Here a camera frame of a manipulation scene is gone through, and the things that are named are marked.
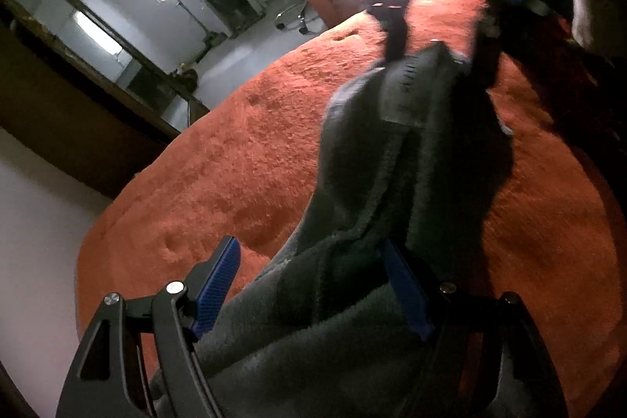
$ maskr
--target floor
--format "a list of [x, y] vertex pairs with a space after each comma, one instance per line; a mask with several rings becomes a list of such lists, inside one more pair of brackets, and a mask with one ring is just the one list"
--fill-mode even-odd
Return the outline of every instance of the floor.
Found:
[[279, 31], [274, 26], [278, 13], [293, 0], [272, 0], [266, 6], [266, 16], [233, 40], [227, 40], [210, 50], [196, 65], [199, 84], [194, 94], [209, 109], [214, 109], [242, 84], [261, 73], [268, 65], [303, 43], [315, 38], [327, 28], [312, 8], [306, 13], [311, 34], [302, 35], [297, 22]]

